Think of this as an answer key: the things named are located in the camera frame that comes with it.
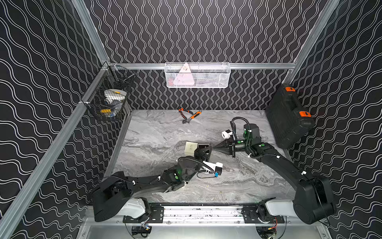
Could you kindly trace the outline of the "cream jewelry box sleeve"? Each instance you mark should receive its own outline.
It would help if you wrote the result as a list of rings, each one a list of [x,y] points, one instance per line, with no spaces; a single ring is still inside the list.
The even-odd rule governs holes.
[[[185,156],[194,157],[195,151],[198,149],[199,144],[197,142],[189,142],[187,141],[185,144],[184,154]]]

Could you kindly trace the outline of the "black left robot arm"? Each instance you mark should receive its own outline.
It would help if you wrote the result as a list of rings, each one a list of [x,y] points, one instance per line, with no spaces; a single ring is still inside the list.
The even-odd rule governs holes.
[[[185,186],[206,165],[212,147],[198,148],[194,156],[178,158],[177,164],[159,175],[129,177],[119,171],[105,177],[93,189],[92,204],[94,219],[103,222],[116,216],[127,205],[129,217],[145,220],[150,206],[145,196],[179,190]]]

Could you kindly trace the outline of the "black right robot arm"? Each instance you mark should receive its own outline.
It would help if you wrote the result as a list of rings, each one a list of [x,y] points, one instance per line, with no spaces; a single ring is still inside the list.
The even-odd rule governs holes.
[[[335,214],[336,207],[328,178],[309,175],[282,156],[271,144],[263,142],[256,124],[244,125],[242,139],[237,138],[235,125],[231,127],[231,130],[222,132],[224,141],[214,146],[214,150],[232,157],[237,152],[245,152],[249,158],[273,169],[295,190],[293,200],[270,198],[261,201],[258,206],[261,221],[268,221],[272,216],[287,216],[297,217],[311,225]]]

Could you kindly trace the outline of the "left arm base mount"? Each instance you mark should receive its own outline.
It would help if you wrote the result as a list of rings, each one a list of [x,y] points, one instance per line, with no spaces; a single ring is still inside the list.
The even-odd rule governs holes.
[[[163,223],[163,216],[164,216],[164,207],[162,206],[154,206],[151,207],[147,212],[145,212],[142,216],[138,217],[137,219],[133,219],[130,216],[124,216],[123,217],[123,223],[126,224],[144,224],[144,223]]]

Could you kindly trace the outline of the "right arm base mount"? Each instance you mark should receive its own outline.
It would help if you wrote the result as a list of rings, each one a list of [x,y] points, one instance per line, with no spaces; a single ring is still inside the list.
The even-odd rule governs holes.
[[[265,206],[243,207],[241,214],[246,224],[283,224],[282,216],[272,216]]]

